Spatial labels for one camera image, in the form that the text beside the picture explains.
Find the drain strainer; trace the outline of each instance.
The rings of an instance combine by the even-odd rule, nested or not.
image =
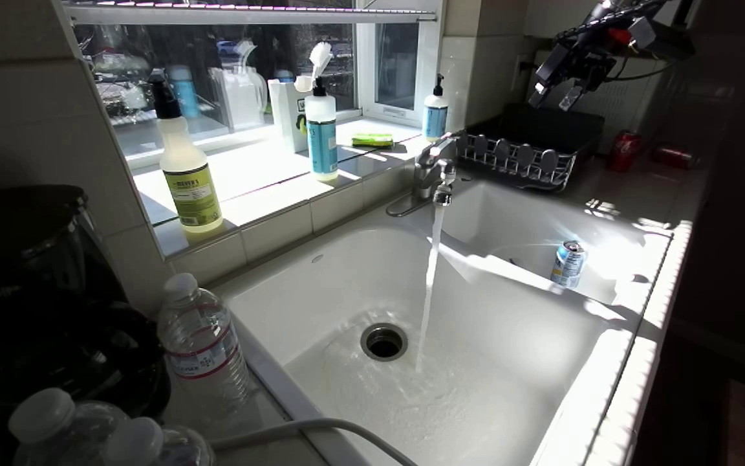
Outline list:
[[[405,334],[393,322],[375,322],[362,334],[362,350],[370,359],[391,363],[405,352]]]

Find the white container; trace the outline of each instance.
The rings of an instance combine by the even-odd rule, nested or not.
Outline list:
[[[431,92],[423,98],[423,122],[420,133],[423,140],[438,140],[448,132],[448,100],[442,89],[442,74],[436,78]]]
[[[185,232],[208,232],[222,223],[207,154],[193,146],[189,124],[162,80],[153,80],[157,127],[162,133],[166,183]]]
[[[171,425],[226,438],[251,395],[251,374],[232,312],[193,273],[173,273],[157,315],[171,372]]]
[[[305,98],[305,128],[313,175],[321,181],[331,181],[339,175],[336,124],[336,98],[326,95],[326,88],[317,78],[313,95]]]
[[[212,80],[216,83],[213,95],[222,100],[222,118],[232,132],[265,124],[265,80],[252,67],[212,67]]]
[[[208,441],[185,427],[162,430],[149,417],[118,422],[102,449],[106,466],[213,466]]]
[[[127,413],[111,403],[75,403],[62,387],[44,387],[16,405],[8,430],[21,441],[16,466],[100,466],[109,435]]]
[[[270,115],[279,137],[294,152],[305,152],[301,95],[292,83],[269,80]]]

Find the spray bottle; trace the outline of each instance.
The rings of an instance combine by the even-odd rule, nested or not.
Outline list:
[[[442,89],[444,74],[436,74],[431,95],[423,98],[423,140],[438,140],[448,132],[448,100]]]
[[[181,106],[162,78],[153,80],[157,127],[162,133],[162,159],[167,190],[185,232],[220,227],[220,205],[207,154],[193,146]]]

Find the black appliance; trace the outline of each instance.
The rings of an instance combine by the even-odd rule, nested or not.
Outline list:
[[[0,188],[0,462],[16,449],[9,410],[47,386],[127,413],[167,401],[155,322],[129,307],[82,188]]]

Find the water stream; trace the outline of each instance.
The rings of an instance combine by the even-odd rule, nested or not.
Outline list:
[[[438,262],[442,224],[444,224],[444,205],[433,205],[433,210],[431,210],[431,247],[429,247],[429,255],[426,255],[423,304],[420,304],[418,352],[415,352],[415,369],[418,372],[420,372],[423,338],[426,338],[426,326],[429,326],[433,269],[436,269],[436,262]]]

